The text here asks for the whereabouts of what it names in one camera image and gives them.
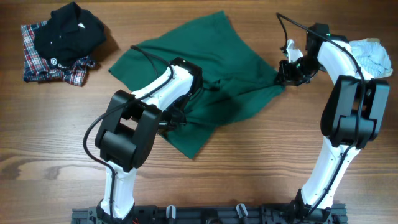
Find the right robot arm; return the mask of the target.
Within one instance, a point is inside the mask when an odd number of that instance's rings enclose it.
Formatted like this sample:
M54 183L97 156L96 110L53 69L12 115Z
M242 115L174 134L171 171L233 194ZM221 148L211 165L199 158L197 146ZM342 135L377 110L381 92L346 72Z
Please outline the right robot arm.
M275 83L300 86L323 70L334 87L321 116L323 145L317 163L286 215L290 222L325 222L348 166L379 134L390 86L366 72L347 38L331 34L328 25L316 23L306 32L306 55L293 40L285 40L281 51L286 58L279 63Z

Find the dark green shorts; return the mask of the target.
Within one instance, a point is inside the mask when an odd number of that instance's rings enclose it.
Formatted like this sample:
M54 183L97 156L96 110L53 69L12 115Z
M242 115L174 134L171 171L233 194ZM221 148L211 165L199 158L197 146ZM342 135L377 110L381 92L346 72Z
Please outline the dark green shorts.
M163 135L193 159L216 128L250 119L284 91L277 72L216 12L138 44L164 60L181 57L203 70L203 87L185 107L187 124Z

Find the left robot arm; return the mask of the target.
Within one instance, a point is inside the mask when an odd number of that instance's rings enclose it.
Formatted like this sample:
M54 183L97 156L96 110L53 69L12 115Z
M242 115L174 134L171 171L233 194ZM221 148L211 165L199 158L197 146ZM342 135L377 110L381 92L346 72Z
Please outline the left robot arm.
M133 191L138 168L148 158L156 135L186 124L184 108L203 84L202 69L177 57L165 72L132 93L117 91L95 138L106 166L105 193L96 207L102 223L133 221Z

